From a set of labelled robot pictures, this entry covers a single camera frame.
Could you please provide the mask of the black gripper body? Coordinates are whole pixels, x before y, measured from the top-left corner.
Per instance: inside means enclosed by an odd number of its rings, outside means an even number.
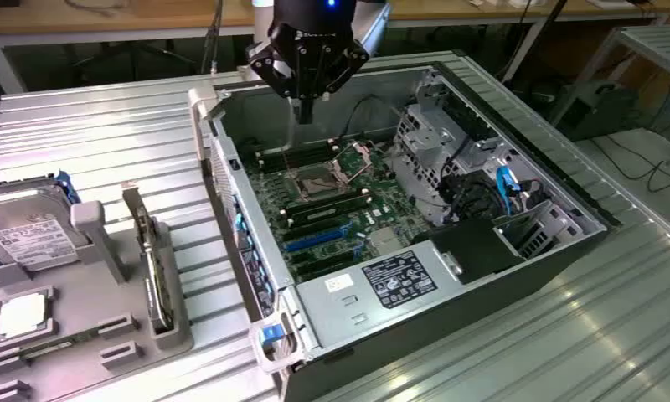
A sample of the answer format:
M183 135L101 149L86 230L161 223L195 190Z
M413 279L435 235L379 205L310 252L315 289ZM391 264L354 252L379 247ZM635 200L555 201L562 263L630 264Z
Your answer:
M299 78L307 77L323 44L355 41L354 1L275 1L269 39L273 50Z

